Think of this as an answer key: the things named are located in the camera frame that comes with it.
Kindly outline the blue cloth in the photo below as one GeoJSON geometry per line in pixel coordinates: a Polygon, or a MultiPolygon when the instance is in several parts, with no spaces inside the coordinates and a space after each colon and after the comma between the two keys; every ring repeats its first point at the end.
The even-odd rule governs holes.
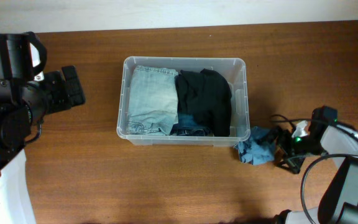
{"type": "Polygon", "coordinates": [[[246,141],[241,141],[234,146],[234,149],[238,151],[239,160],[242,163],[257,166],[272,162],[275,159],[274,143],[257,142],[266,136],[269,131],[269,129],[255,126],[250,130],[250,137],[246,141]]]}

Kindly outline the light blue jeans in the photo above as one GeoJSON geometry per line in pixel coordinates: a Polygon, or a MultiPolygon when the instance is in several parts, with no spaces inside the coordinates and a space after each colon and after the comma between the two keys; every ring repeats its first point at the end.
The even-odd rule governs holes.
{"type": "Polygon", "coordinates": [[[178,72],[138,65],[130,83],[126,131],[167,136],[178,122],[178,72]]]}

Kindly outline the black garment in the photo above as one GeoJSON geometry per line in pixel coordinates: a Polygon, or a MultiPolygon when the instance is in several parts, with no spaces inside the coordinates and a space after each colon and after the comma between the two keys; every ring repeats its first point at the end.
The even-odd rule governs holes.
{"type": "Polygon", "coordinates": [[[206,126],[216,137],[230,135],[232,93],[220,73],[206,68],[181,70],[175,85],[180,113],[192,115],[195,123],[206,126]]]}

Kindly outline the dark blue jeans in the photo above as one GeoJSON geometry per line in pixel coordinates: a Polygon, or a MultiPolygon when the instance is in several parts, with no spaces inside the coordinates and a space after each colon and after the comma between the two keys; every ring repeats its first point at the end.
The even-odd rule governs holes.
{"type": "Polygon", "coordinates": [[[178,122],[173,125],[171,136],[208,136],[212,133],[207,126],[195,122],[190,114],[178,113],[178,122]]]}

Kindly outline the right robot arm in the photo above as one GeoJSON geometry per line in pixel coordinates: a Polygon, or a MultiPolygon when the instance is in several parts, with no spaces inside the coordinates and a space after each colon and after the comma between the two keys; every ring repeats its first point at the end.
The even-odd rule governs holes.
{"type": "Polygon", "coordinates": [[[267,138],[275,142],[282,155],[278,166],[299,174],[307,157],[316,156],[301,180],[300,211],[285,210],[274,223],[358,223],[358,132],[340,122],[337,110],[322,106],[313,110],[310,119],[288,119],[280,114],[270,118],[277,126],[267,138]],[[278,125],[288,123],[290,129],[278,125]],[[308,174],[319,162],[332,159],[337,172],[316,208],[307,208],[305,187],[308,174]]]}

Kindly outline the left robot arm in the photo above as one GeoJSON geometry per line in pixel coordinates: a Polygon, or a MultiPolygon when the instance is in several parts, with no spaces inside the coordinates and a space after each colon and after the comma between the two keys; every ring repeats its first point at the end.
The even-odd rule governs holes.
{"type": "Polygon", "coordinates": [[[47,115],[86,101],[72,65],[45,72],[47,49],[33,32],[0,34],[0,223],[34,223],[25,147],[47,115]]]}

